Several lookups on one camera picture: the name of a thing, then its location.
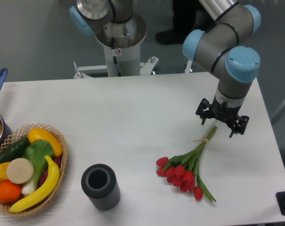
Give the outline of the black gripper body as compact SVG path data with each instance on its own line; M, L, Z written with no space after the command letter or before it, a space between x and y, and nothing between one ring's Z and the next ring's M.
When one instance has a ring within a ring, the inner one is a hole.
M234 120L238 115L241 105L238 107L227 107L227 104L228 103L227 102L224 103L224 101L222 101L222 103L220 104L217 98L214 97L210 110L211 110L211 118L215 118L221 122L224 122L229 127L230 121Z

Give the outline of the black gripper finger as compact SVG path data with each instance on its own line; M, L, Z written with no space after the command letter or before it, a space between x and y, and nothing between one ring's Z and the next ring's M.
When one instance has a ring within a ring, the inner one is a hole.
M196 110L196 115L200 117L202 120L201 124L204 125L205 121L207 119L211 118L211 110L210 110L211 104L210 102L206 99L203 98Z
M244 115L243 116L237 115L234 120L231 120L229 126L231 132L229 138L232 138L234 134L243 135L245 133L248 121L249 121L249 116L244 116Z

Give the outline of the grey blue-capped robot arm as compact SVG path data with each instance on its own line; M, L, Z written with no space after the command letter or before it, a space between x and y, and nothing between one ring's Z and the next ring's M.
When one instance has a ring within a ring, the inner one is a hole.
M232 134L244 134L248 116L238 114L261 64L259 54L240 45L261 24L259 11L236 0L203 0L215 22L208 32L193 30L184 40L183 54L219 80L212 102L203 99L196 114L217 119ZM141 75L140 45L147 32L130 0L78 0L69 9L77 28L94 35L103 46L110 77Z

